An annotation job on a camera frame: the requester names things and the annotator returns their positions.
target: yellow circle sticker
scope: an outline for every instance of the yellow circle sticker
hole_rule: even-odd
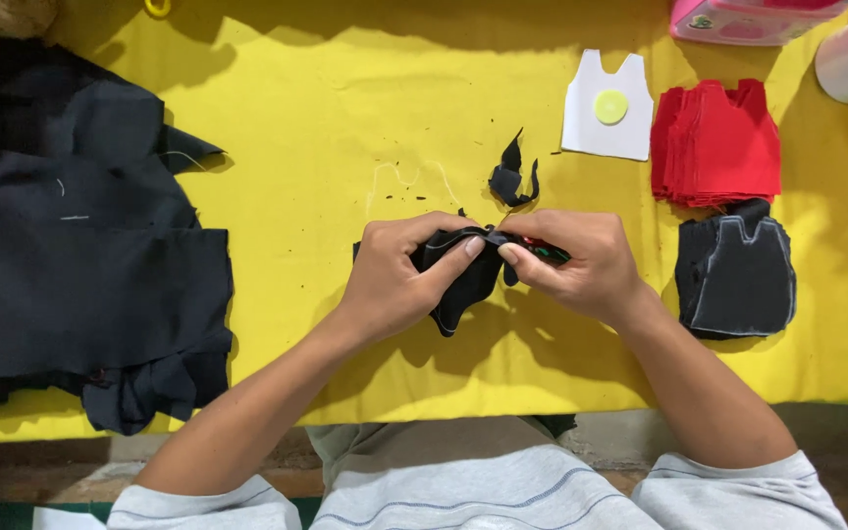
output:
[[[595,116],[605,126],[613,126],[627,115],[627,96],[620,90],[604,90],[595,98]]]

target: yellow object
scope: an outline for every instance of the yellow object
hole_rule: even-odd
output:
[[[620,90],[604,90],[595,97],[595,116],[605,126],[620,123],[627,115],[627,96]]]
[[[162,0],[162,6],[157,6],[154,0],[145,0],[145,2],[146,10],[156,18],[167,16],[172,10],[172,0]]]
[[[519,127],[523,158],[539,159],[534,208],[618,212],[643,277],[677,311],[677,227],[689,212],[653,200],[650,164],[549,155],[592,47],[608,72],[642,54],[656,101],[699,79],[765,81],[782,139],[772,214],[793,242],[797,314],[768,339],[708,344],[769,402],[848,400],[848,105],[822,93],[810,68],[842,20],[784,48],[742,48],[671,41],[667,3],[655,0],[180,0],[165,24],[125,2],[68,0],[65,11],[54,40],[158,93],[170,123],[228,152],[179,181],[202,224],[231,234],[235,383],[336,305],[368,221],[464,208],[498,223],[505,209],[486,179]],[[352,359],[302,422],[652,400],[613,332],[500,281],[453,338],[428,318]],[[179,425],[158,415],[149,430]],[[0,441],[93,436],[77,398],[60,391],[18,392],[0,407]]]

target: fingernail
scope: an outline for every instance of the fingernail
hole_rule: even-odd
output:
[[[470,258],[475,258],[477,254],[482,252],[483,247],[486,247],[486,241],[482,240],[482,238],[477,238],[474,236],[466,242],[464,250],[466,251],[467,256],[469,256]]]
[[[506,243],[500,247],[500,256],[505,259],[510,265],[515,265],[519,262],[519,257],[512,251],[513,243]]]

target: person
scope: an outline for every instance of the person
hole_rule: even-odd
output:
[[[424,272],[408,257],[437,229],[470,225],[437,212],[370,223],[336,309],[174,434],[107,527],[300,528],[255,470],[343,361],[436,307],[484,241],[461,241]],[[326,484],[313,528],[846,528],[781,419],[641,280],[618,216],[538,211],[499,230],[568,251],[555,268],[499,248],[519,280],[618,333],[682,453],[663,455],[628,498],[518,417],[311,428]]]

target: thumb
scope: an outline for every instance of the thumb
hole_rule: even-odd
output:
[[[464,273],[470,263],[473,263],[483,247],[486,247],[486,241],[476,236],[460,241],[431,265],[430,269],[422,272],[421,279],[431,288],[443,293]]]
[[[561,284],[558,271],[515,243],[500,247],[500,256],[512,266],[519,281],[541,291],[554,292]]]

